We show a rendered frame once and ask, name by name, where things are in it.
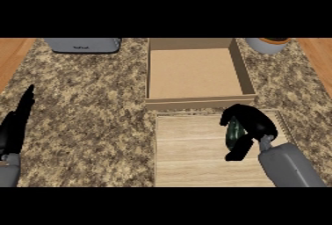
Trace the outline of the grey pot with orange rim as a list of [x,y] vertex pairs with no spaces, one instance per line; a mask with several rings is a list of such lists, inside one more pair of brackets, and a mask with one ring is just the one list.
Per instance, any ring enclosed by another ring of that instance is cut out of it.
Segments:
[[276,54],[283,50],[289,38],[246,38],[249,47],[262,54]]

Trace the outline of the pale wooden tray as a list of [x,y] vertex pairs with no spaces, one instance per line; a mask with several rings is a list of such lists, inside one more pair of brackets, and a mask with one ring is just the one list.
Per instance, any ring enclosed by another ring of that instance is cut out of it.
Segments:
[[226,127],[217,113],[158,115],[155,138],[155,185],[273,186],[258,163],[257,146],[242,161],[224,160]]

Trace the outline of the grey toaster appliance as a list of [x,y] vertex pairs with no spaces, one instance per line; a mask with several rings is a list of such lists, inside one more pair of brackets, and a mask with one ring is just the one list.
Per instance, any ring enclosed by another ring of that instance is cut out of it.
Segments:
[[112,54],[121,48],[121,38],[46,38],[51,51],[60,54]]

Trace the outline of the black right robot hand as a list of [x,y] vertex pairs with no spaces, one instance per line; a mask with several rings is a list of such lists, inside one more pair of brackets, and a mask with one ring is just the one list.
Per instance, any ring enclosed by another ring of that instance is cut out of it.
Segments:
[[249,105],[234,104],[223,111],[220,124],[224,127],[228,125],[231,118],[239,121],[246,134],[237,138],[224,159],[227,161],[240,161],[246,157],[252,147],[252,140],[259,141],[265,135],[271,136],[274,140],[277,137],[277,129],[265,114]]

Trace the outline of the open cardboard box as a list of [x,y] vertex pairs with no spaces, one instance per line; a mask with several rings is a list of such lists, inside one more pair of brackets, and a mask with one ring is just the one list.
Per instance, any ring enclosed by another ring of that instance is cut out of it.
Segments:
[[248,105],[257,97],[233,38],[150,38],[146,70],[150,110]]

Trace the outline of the dark green eggplant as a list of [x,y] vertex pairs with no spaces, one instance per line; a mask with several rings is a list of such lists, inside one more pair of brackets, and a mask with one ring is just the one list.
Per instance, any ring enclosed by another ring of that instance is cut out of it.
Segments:
[[230,118],[230,123],[227,125],[226,132],[226,146],[228,150],[233,150],[234,147],[240,144],[240,138],[246,135],[243,126],[237,121],[236,117]]

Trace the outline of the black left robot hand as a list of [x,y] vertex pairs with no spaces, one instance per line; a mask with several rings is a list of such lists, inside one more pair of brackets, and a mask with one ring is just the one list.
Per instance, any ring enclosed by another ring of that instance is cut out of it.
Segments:
[[34,85],[29,85],[16,109],[7,113],[0,124],[0,156],[9,155],[10,153],[20,153],[25,140],[26,121],[34,103]]

